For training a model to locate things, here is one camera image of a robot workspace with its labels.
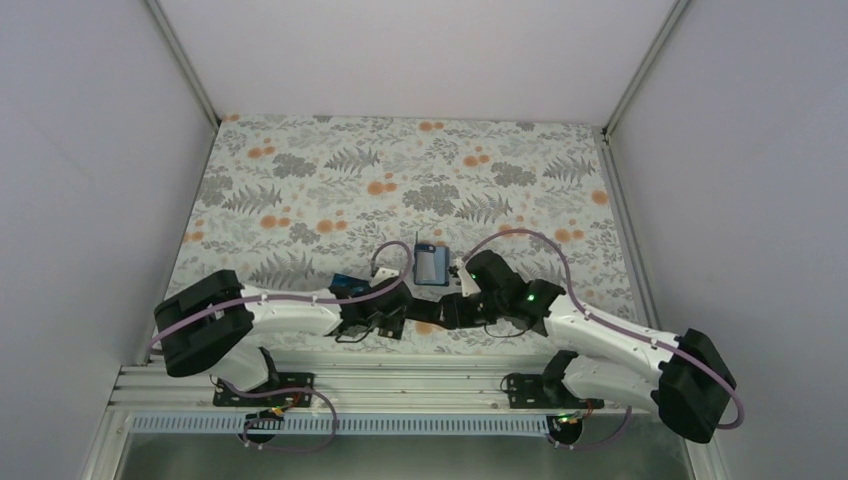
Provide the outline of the blue card holder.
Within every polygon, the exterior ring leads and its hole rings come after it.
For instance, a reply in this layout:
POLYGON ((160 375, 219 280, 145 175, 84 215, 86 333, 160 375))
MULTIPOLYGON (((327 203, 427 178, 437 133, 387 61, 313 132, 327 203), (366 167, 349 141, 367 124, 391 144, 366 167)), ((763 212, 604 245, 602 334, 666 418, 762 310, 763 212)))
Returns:
POLYGON ((413 283, 418 286, 449 285, 450 250, 447 246, 420 241, 415 237, 413 283))

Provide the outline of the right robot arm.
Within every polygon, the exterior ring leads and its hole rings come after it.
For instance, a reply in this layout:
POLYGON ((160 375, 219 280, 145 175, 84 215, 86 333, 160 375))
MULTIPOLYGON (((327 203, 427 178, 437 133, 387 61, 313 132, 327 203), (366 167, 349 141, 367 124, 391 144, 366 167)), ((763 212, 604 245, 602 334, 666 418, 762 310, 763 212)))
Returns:
POLYGON ((563 286, 525 280, 491 250, 456 270, 461 291, 439 301, 439 319, 474 328, 506 320, 547 338, 557 349, 541 384, 555 407, 604 400, 656 415, 672 432, 710 442, 736 380, 712 340, 688 329, 678 335, 639 326, 580 303, 563 286))

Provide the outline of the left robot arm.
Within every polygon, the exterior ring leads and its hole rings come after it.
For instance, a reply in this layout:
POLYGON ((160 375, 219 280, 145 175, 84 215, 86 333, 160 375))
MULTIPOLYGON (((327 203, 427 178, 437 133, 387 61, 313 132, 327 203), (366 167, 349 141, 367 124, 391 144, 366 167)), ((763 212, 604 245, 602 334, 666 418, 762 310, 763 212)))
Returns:
POLYGON ((155 344, 173 378, 210 374, 255 405, 270 402, 280 384, 270 353, 250 343, 260 334, 306 333, 354 340, 407 319, 435 322, 441 306, 415 298, 395 270, 366 281, 342 274, 313 292, 266 290, 220 270, 160 303, 155 344))

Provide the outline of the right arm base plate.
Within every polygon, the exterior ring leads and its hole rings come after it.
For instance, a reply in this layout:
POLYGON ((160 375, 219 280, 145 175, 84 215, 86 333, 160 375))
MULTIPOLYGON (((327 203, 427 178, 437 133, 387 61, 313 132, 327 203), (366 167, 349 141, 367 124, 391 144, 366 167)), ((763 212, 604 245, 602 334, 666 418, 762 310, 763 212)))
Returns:
POLYGON ((581 399, 562 382, 544 380, 540 374, 511 373, 501 379, 500 390, 511 409, 600 409, 601 399, 581 399))

